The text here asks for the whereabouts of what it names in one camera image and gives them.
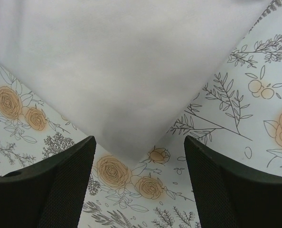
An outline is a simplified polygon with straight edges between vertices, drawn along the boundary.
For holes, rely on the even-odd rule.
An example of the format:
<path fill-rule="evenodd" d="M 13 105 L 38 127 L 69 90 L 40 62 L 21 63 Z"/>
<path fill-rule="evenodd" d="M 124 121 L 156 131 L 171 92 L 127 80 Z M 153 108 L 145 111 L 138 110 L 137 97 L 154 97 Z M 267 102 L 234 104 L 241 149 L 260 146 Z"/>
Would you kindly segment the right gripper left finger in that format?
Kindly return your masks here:
<path fill-rule="evenodd" d="M 96 150 L 89 136 L 67 150 L 0 176 L 0 228 L 76 228 Z"/>

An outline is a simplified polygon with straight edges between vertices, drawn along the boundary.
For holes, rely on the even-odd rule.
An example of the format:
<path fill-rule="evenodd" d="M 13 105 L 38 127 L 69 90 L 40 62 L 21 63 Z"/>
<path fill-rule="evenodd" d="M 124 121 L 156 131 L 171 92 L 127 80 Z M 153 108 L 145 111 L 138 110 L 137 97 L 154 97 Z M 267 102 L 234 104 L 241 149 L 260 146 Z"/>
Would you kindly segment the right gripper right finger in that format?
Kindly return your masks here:
<path fill-rule="evenodd" d="M 203 228 L 282 228 L 282 177 L 241 164 L 197 141 L 184 140 Z"/>

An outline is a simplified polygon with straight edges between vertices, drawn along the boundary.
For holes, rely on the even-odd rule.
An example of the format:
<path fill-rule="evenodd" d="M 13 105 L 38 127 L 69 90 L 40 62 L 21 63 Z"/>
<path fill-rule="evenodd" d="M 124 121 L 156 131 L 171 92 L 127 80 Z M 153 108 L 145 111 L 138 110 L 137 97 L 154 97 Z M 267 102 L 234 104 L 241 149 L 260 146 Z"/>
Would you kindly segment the white t shirt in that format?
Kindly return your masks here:
<path fill-rule="evenodd" d="M 0 64 L 134 167 L 267 0 L 0 0 Z"/>

